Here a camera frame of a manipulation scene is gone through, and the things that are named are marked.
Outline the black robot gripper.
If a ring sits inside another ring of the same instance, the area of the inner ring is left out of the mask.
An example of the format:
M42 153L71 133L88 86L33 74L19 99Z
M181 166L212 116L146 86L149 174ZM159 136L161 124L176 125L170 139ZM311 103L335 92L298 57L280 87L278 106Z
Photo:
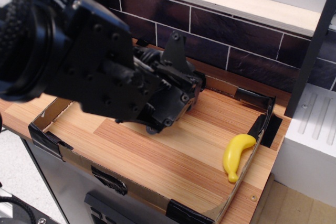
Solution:
M160 79L159 86L138 118L128 120L144 124L149 134L160 133L164 128L172 126L185 112L191 110L205 88L205 75L186 59L185 42L185 36L173 31L164 51L134 47L135 65Z

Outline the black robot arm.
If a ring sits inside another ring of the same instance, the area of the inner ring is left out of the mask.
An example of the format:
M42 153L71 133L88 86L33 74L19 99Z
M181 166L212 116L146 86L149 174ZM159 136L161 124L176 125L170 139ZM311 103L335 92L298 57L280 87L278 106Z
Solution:
M1 8L1 99L45 93L155 134L205 88L184 44L173 32L163 51L135 46L128 25L93 0L11 0Z

